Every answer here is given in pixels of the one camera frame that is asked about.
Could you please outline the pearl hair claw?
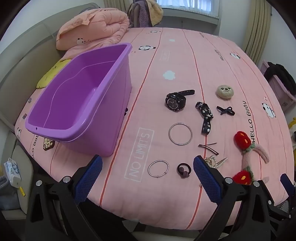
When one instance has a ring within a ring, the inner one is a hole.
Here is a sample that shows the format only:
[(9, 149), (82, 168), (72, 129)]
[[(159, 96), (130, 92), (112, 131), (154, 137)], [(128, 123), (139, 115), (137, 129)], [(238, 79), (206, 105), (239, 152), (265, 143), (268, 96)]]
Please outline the pearl hair claw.
[(222, 160), (217, 161), (215, 156), (212, 155), (210, 157), (206, 157), (204, 160), (210, 168), (218, 169), (228, 160), (228, 158), (223, 158)]

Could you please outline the dark purple hair elastic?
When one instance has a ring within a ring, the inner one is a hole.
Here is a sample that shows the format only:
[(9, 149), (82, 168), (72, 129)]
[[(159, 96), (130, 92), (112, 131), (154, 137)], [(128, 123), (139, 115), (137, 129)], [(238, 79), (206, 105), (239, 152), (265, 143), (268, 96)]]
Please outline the dark purple hair elastic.
[(180, 163), (177, 166), (177, 172), (180, 175), (181, 178), (188, 178), (191, 174), (191, 167), (187, 163)]

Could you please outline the brown hair clip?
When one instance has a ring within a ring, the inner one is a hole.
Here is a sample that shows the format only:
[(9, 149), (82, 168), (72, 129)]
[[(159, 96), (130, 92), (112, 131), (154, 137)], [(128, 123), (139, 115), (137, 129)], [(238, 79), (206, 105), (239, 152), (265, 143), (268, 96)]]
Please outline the brown hair clip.
[(215, 154), (216, 156), (218, 156), (219, 153), (218, 153), (216, 150), (214, 150), (213, 148), (211, 148), (211, 145), (214, 145), (214, 144), (216, 144), (216, 143), (211, 143), (211, 144), (207, 144), (207, 145), (199, 144), (198, 147), (201, 147), (201, 148), (207, 149), (207, 150), (209, 150), (210, 152), (212, 152), (213, 154)]

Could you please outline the red flower plush headband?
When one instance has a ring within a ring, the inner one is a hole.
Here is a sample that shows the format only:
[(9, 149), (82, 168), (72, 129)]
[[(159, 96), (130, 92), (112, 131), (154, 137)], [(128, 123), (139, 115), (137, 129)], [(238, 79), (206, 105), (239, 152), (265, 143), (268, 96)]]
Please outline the red flower plush headband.
[(260, 144), (252, 143), (251, 139), (243, 131), (238, 131), (234, 135), (234, 142), (241, 150), (242, 168), (240, 172), (233, 176), (233, 180), (237, 184), (250, 185), (254, 181), (254, 174), (250, 162), (251, 152), (255, 151), (266, 164), (270, 161), (269, 156)]

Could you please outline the small silver bangle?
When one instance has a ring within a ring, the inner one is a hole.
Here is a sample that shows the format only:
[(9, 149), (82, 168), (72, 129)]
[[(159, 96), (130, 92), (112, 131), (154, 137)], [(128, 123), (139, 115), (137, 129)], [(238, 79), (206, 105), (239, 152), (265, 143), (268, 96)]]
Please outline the small silver bangle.
[(152, 178), (161, 178), (169, 171), (170, 165), (165, 160), (155, 160), (148, 165), (147, 173)]

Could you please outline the large silver bangle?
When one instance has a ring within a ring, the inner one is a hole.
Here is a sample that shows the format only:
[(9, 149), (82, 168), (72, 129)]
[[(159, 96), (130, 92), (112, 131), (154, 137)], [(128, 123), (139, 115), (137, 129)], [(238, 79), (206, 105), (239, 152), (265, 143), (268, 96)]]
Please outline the large silver bangle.
[(169, 140), (177, 146), (188, 145), (193, 139), (191, 128), (185, 123), (175, 123), (168, 130)]

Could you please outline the beige plush round clip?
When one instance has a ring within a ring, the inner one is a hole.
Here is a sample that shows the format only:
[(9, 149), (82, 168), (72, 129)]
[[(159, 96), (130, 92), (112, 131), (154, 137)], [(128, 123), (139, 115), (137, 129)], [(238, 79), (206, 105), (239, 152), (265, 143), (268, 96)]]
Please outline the beige plush round clip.
[(234, 96), (234, 90), (229, 85), (220, 85), (217, 87), (216, 95), (221, 99), (231, 99)]

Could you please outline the black wrist watch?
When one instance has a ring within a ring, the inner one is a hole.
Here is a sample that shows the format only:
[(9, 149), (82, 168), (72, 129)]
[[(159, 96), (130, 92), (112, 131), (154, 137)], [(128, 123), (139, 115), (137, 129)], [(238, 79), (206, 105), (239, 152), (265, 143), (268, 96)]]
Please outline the black wrist watch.
[(184, 90), (166, 95), (165, 104), (171, 111), (180, 111), (186, 105), (186, 96), (194, 95), (195, 90)]

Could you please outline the pink storage box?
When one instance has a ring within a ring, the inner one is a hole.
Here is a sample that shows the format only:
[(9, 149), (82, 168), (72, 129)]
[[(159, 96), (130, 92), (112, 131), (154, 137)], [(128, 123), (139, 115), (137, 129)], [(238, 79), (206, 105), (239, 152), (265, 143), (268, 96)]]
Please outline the pink storage box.
[[(267, 68), (267, 62), (263, 61), (260, 68), (260, 71), (263, 75)], [(276, 75), (274, 75), (268, 83), (276, 95), (283, 112), (288, 111), (295, 104), (295, 96), (291, 95), (291, 93), (285, 88)]]

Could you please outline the purple plastic bin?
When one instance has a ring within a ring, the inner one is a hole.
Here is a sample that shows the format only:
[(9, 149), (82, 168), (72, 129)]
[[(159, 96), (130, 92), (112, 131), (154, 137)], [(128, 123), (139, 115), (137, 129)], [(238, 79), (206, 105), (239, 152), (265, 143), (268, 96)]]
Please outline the purple plastic bin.
[(131, 50), (121, 43), (72, 59), (36, 100), (26, 129), (76, 152), (111, 156), (132, 90)]

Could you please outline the grey headboard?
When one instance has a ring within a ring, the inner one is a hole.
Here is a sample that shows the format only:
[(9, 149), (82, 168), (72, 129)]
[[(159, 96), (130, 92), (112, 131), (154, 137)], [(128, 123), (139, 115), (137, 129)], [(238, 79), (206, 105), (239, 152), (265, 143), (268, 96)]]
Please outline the grey headboard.
[(75, 6), (30, 27), (1, 53), (1, 121), (14, 130), (16, 120), (41, 77), (65, 54), (56, 49), (58, 30), (76, 15), (97, 9)]

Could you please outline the beige curtain right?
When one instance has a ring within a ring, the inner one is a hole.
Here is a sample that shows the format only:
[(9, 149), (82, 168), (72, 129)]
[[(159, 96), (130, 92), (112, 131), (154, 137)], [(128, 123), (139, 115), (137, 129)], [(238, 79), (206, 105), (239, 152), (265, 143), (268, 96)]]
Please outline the beige curtain right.
[(243, 51), (257, 64), (264, 51), (271, 22), (271, 5), (264, 0), (251, 1)]

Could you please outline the beige curtain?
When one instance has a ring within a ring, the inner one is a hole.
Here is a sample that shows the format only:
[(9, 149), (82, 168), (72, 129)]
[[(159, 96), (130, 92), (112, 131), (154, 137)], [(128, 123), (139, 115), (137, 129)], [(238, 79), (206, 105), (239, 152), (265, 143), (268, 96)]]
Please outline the beige curtain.
[(116, 8), (120, 11), (127, 11), (133, 0), (104, 0), (106, 8)]
[(264, 51), (271, 22), (271, 5), (264, 0), (251, 1), (243, 51), (257, 64)]

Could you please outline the chair with clothes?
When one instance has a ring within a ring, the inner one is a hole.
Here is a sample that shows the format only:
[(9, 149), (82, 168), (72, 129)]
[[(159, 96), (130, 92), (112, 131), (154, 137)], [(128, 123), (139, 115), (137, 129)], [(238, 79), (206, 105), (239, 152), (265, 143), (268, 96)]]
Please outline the chair with clothes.
[(132, 1), (127, 15), (131, 28), (149, 28), (162, 21), (164, 11), (156, 1)]

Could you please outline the beige curtain left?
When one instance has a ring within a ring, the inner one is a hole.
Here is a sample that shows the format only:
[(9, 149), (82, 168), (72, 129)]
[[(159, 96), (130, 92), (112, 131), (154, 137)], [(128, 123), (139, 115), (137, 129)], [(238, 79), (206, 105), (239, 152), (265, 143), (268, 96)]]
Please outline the beige curtain left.
[(120, 11), (127, 11), (133, 0), (104, 0), (106, 8), (116, 8)]

